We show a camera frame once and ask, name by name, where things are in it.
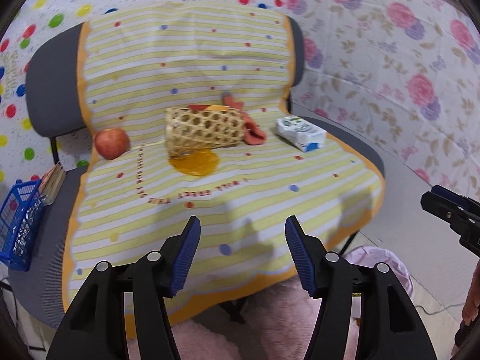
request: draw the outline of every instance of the striped cloth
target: striped cloth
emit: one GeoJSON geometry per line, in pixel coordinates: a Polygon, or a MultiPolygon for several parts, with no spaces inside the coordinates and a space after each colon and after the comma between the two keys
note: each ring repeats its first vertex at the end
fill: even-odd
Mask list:
{"type": "Polygon", "coordinates": [[[294,275],[289,215],[331,246],[375,214],[383,178],[368,160],[333,137],[303,154],[272,132],[294,68],[288,26],[272,11],[183,4],[84,25],[83,117],[93,134],[122,127],[133,148],[113,161],[93,151],[67,235],[65,307],[97,262],[132,263],[159,250],[191,215],[202,238],[184,290],[166,300],[173,323],[294,275]],[[165,108],[218,104],[224,90],[245,103],[266,144],[216,149],[220,165],[204,178],[177,172],[162,142],[165,108]]]}

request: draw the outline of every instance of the blue plastic basket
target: blue plastic basket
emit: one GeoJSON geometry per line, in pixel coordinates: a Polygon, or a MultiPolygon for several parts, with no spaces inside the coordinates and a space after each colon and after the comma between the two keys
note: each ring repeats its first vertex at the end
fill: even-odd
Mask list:
{"type": "Polygon", "coordinates": [[[41,180],[17,180],[0,211],[0,261],[18,271],[30,268],[44,207],[38,190],[40,183],[41,180]]]}

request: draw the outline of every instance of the milk carton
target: milk carton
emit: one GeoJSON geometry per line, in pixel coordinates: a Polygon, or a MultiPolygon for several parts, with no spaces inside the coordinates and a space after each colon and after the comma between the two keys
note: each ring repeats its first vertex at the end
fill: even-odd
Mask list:
{"type": "Polygon", "coordinates": [[[277,134],[303,152],[309,152],[325,145],[327,132],[301,117],[285,116],[277,119],[277,134]]]}

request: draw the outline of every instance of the orange cloth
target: orange cloth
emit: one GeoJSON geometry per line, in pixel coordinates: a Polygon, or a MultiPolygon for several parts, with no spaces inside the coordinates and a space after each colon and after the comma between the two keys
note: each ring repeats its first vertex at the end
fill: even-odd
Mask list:
{"type": "Polygon", "coordinates": [[[222,95],[222,102],[231,108],[236,108],[241,111],[243,116],[243,129],[245,130],[245,137],[243,141],[248,145],[261,145],[267,140],[267,134],[260,130],[260,127],[254,122],[254,120],[246,113],[242,111],[243,102],[236,102],[233,99],[231,93],[224,93],[222,95]]]}

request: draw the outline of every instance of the red apple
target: red apple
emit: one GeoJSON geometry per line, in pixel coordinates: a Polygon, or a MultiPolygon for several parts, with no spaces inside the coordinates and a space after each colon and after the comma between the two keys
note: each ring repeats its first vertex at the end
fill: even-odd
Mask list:
{"type": "Polygon", "coordinates": [[[121,128],[108,128],[95,135],[95,149],[106,160],[120,157],[130,148],[128,135],[121,128]]]}

